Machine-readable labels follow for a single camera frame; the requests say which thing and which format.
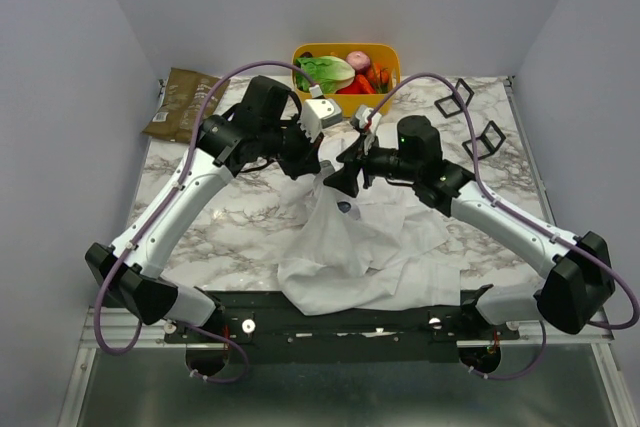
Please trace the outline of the clear round brooch backing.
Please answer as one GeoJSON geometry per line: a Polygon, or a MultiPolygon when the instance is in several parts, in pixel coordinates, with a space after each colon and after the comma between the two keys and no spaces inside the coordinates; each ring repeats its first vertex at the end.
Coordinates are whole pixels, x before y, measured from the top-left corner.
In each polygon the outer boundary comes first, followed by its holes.
{"type": "Polygon", "coordinates": [[[325,171],[334,172],[335,171],[335,168],[334,168],[333,164],[328,160],[321,161],[320,162],[320,167],[321,167],[321,171],[322,172],[325,172],[325,171]]]}

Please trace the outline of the white shirt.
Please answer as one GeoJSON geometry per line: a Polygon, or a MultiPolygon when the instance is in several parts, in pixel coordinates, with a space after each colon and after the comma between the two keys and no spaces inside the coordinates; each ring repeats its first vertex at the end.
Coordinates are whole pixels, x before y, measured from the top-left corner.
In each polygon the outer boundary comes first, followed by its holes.
{"type": "MultiPolygon", "coordinates": [[[[336,157],[355,140],[325,140],[320,160],[336,157]]],[[[408,188],[375,180],[356,198],[324,185],[334,172],[305,176],[281,193],[301,228],[273,250],[279,289],[303,314],[352,308],[401,311],[460,303],[460,270],[435,256],[449,234],[441,216],[408,188]]]]}

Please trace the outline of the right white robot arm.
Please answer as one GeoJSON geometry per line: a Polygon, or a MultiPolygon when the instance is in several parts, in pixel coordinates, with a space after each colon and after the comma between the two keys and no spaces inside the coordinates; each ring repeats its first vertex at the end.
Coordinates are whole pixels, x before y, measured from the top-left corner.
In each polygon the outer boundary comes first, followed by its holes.
{"type": "Polygon", "coordinates": [[[531,320],[579,333],[615,290],[603,270],[610,263],[606,242],[593,232],[577,236],[555,229],[482,191],[472,172],[444,159],[439,131],[426,117],[404,117],[396,132],[396,148],[383,148],[376,135],[360,132],[325,185],[349,197],[376,177],[410,187],[424,205],[484,232],[537,273],[540,284],[488,285],[463,301],[459,318],[467,336],[480,339],[496,325],[531,320]]]}

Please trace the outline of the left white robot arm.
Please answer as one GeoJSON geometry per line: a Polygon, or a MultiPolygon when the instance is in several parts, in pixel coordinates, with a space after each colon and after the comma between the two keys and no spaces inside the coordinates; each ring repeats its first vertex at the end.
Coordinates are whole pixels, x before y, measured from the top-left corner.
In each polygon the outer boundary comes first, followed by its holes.
{"type": "Polygon", "coordinates": [[[253,78],[229,113],[211,115],[200,124],[194,150],[185,153],[140,217],[110,245],[95,243],[88,249],[85,260],[102,291],[142,323],[186,323],[201,342],[220,334],[216,301],[195,287],[164,279],[163,271],[203,208],[246,165],[275,161],[291,179],[319,172],[323,130],[340,120],[341,111],[328,99],[311,98],[285,120],[282,113],[291,93],[273,79],[253,78]]]}

